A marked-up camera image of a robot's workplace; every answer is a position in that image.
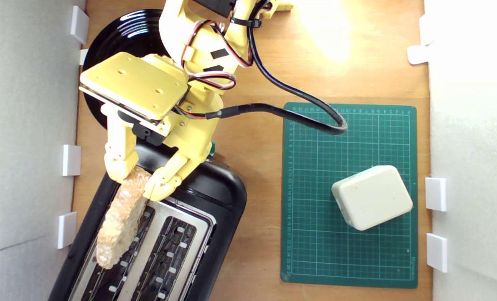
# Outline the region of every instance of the white bracket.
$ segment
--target white bracket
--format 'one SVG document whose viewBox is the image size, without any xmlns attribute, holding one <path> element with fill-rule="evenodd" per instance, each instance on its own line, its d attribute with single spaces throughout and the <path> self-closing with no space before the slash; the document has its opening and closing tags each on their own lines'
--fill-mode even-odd
<svg viewBox="0 0 497 301">
<path fill-rule="evenodd" d="M 446 212 L 445 179 L 425 178 L 425 199 L 428 209 Z"/>
<path fill-rule="evenodd" d="M 81 147 L 77 145 L 63 146 L 63 176 L 81 175 Z"/>
<path fill-rule="evenodd" d="M 426 234 L 426 264 L 447 273 L 447 238 Z"/>
<path fill-rule="evenodd" d="M 81 44 L 86 44 L 88 40 L 88 23 L 89 17 L 77 5 L 72 8 L 72 24 L 70 25 L 70 34 L 74 36 Z"/>
<path fill-rule="evenodd" d="M 57 237 L 57 248 L 62 249 L 74 241 L 76 238 L 76 226 L 78 214 L 70 212 L 59 215 L 59 236 Z"/>
<path fill-rule="evenodd" d="M 434 42 L 437 35 L 436 21 L 430 15 L 424 14 L 419 18 L 419 32 L 421 45 L 409 46 L 407 49 L 408 61 L 412 65 L 428 62 L 428 45 Z"/>
<path fill-rule="evenodd" d="M 84 58 L 87 57 L 88 48 L 82 49 L 79 53 L 79 65 L 82 66 L 84 64 Z"/>
</svg>

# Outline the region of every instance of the green component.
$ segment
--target green component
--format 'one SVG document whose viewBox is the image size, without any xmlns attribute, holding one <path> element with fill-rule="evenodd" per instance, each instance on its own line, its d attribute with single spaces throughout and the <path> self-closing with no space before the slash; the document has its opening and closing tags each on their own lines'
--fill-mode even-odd
<svg viewBox="0 0 497 301">
<path fill-rule="evenodd" d="M 211 150 L 209 151 L 209 156 L 212 157 L 215 153 L 215 144 L 214 142 L 212 141 L 212 148 Z"/>
<path fill-rule="evenodd" d="M 343 135 L 283 124 L 281 278 L 340 286 L 417 287 L 416 109 L 332 105 L 347 120 Z M 285 108 L 335 124 L 311 103 Z M 347 225 L 331 186 L 375 165 L 399 170 L 411 212 L 365 231 Z"/>
</svg>

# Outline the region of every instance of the white box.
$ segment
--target white box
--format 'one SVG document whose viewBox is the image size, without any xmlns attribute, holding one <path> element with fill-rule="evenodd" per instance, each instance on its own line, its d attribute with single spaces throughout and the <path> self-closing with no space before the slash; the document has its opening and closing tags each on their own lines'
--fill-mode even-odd
<svg viewBox="0 0 497 301">
<path fill-rule="evenodd" d="M 413 202 L 394 166 L 374 166 L 332 185 L 345 221 L 363 231 L 409 212 Z"/>
</svg>

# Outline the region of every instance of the yellow robotic arm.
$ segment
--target yellow robotic arm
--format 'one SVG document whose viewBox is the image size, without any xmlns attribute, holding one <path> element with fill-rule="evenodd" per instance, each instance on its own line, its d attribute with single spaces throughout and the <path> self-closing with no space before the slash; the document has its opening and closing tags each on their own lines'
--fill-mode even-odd
<svg viewBox="0 0 497 301">
<path fill-rule="evenodd" d="M 220 25 L 191 12 L 188 3 L 167 0 L 160 18 L 161 38 L 171 59 L 118 53 L 80 76 L 80 90 L 104 103 L 104 160 L 111 179 L 122 183 L 136 166 L 137 133 L 156 145 L 178 149 L 147 182 L 144 197 L 152 201 L 169 196 L 208 156 L 218 118 L 202 115 L 223 108 L 220 95 L 235 84 L 233 73 L 244 61 L 239 56 L 248 49 L 244 22 L 255 0 L 235 2 L 236 23 L 226 33 Z M 292 6 L 270 0 L 262 12 L 269 18 L 287 8 Z"/>
</svg>

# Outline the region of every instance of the wooden surface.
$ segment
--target wooden surface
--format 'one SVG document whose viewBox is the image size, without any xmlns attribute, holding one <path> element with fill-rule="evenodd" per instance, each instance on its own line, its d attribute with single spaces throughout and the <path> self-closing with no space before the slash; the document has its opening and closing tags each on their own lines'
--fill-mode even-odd
<svg viewBox="0 0 497 301">
<path fill-rule="evenodd" d="M 243 179 L 248 204 L 214 286 L 212 301 L 430 301 L 432 270 L 426 265 L 431 229 L 424 206 L 430 173 L 428 148 L 428 70 L 410 66 L 406 47 L 418 44 L 422 0 L 297 0 L 292 12 L 278 13 L 256 30 L 267 68 L 279 79 L 328 102 L 414 105 L 418 117 L 419 286 L 380 289 L 319 286 L 280 280 L 281 152 L 283 123 L 268 114 L 222 120 L 214 135 L 217 151 Z M 88 0 L 89 42 L 113 19 L 141 8 L 160 8 L 156 0 Z M 237 87 L 226 105 L 268 102 L 282 106 L 299 99 L 280 91 L 254 68 L 239 69 Z M 78 145 L 82 175 L 76 178 L 73 210 L 78 223 L 104 173 L 107 134 L 82 96 Z"/>
</svg>

